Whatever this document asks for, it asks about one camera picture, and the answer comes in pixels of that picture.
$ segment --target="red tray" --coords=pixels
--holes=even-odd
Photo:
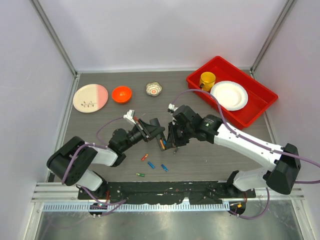
[[[221,107],[224,117],[240,130],[249,127],[278,99],[277,94],[220,56],[214,57],[186,78],[190,89],[200,89],[199,80],[203,72],[212,72],[216,77],[215,83],[233,81],[243,86],[247,91],[248,102],[244,108],[237,111],[228,111],[224,107]],[[209,95],[201,92],[195,93],[215,110],[218,110],[216,102]]]

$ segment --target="plate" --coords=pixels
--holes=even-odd
[[[248,103],[247,91],[234,81],[220,81],[211,88],[210,93],[228,111],[240,110]]]
[[[99,84],[81,87],[73,96],[73,106],[79,112],[93,113],[100,110],[108,101],[108,91]]]

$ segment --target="white bowl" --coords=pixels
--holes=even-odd
[[[228,111],[240,110],[248,103],[247,91],[234,81],[220,81],[211,88],[210,93]]]

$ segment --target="small bowl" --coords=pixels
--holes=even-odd
[[[112,99],[118,104],[126,104],[130,101],[132,91],[127,86],[118,86],[112,92]]]
[[[155,97],[161,93],[162,86],[156,81],[152,82],[152,83],[148,83],[146,85],[145,91],[146,91],[146,94]]]

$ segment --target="yellow cup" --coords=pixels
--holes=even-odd
[[[216,76],[209,71],[205,71],[200,76],[199,86],[201,90],[209,92],[216,82]]]

